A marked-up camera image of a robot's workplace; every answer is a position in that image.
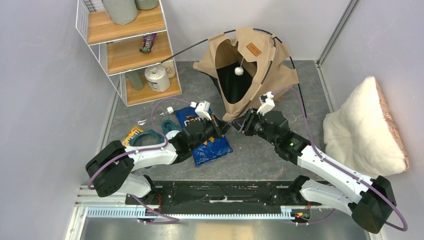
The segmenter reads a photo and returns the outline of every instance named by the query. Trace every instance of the beige tent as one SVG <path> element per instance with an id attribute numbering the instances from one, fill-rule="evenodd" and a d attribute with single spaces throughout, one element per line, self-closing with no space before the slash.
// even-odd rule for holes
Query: beige tent
<path id="1" fill-rule="evenodd" d="M 193 67 L 210 76 L 218 88 L 225 105 L 224 121 L 243 115 L 249 107 L 258 108 L 260 95 L 299 83 L 296 70 L 283 64 L 290 53 L 275 35 L 240 28 L 234 38 L 221 33 L 208 41 L 208 50 Z M 236 75 L 240 64 L 243 74 Z M 274 99 L 280 100 L 285 92 Z"/>

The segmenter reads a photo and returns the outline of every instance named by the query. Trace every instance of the stone-patterned surface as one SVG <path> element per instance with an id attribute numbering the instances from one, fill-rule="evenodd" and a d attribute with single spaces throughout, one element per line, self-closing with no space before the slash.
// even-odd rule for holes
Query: stone-patterned surface
<path id="1" fill-rule="evenodd" d="M 318 147 L 324 149 L 323 120 L 329 113 L 329 108 L 317 69 L 313 61 L 295 61 L 294 64 L 299 76 L 313 138 Z M 189 102 L 207 100 L 210 102 L 213 112 L 218 117 L 222 117 L 225 108 L 218 90 L 208 76 L 193 69 L 192 66 L 192 62 L 177 62 L 183 94 L 176 97 Z M 119 100 L 108 140 L 122 140 L 139 120 L 148 119 L 142 128 L 144 130 L 151 129 L 150 115 L 157 102 L 126 107 Z M 169 100 L 159 105 L 158 109 L 168 106 L 178 109 L 185 107 L 185 103 Z M 285 93 L 283 101 L 278 102 L 275 109 L 283 112 L 292 131 L 308 138 L 302 112 L 294 93 Z M 159 110 L 154 113 L 154 121 L 157 126 L 160 126 L 166 119 L 171 119 L 178 124 L 174 115 L 163 117 L 159 115 L 160 113 Z M 279 158 L 274 152 L 274 147 L 257 136 L 243 136 L 231 129 L 226 134 L 226 138 L 233 152 L 213 162 L 196 168 L 193 158 L 189 158 L 179 164 L 156 165 L 150 169 L 139 169 L 135 173 L 147 174 L 154 180 L 294 180 L 299 175 L 309 176 L 315 180 L 321 179 L 312 172 Z M 143 140 L 144 145 L 153 143 L 155 141 L 150 137 Z"/>

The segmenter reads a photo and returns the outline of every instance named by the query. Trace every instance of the purple candy wrapper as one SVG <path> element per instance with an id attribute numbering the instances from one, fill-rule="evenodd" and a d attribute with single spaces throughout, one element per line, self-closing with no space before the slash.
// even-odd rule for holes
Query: purple candy wrapper
<path id="1" fill-rule="evenodd" d="M 153 50 L 153 43 L 155 42 L 156 33 L 147 34 L 143 36 L 143 46 L 140 52 L 148 54 Z"/>

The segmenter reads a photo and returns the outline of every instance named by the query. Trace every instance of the white ball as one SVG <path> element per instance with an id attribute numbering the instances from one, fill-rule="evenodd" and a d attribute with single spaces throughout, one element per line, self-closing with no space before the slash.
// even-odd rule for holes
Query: white ball
<path id="1" fill-rule="evenodd" d="M 237 76 L 243 75 L 244 72 L 245 72 L 245 70 L 241 66 L 234 68 L 234 73 Z"/>

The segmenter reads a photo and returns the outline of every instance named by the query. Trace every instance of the white fluffy pillow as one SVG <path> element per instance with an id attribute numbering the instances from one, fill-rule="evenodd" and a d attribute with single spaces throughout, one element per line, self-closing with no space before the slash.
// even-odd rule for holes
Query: white fluffy pillow
<path id="1" fill-rule="evenodd" d="M 376 177 L 408 169 L 408 156 L 372 76 L 357 86 L 323 123 L 325 153 L 345 166 Z"/>

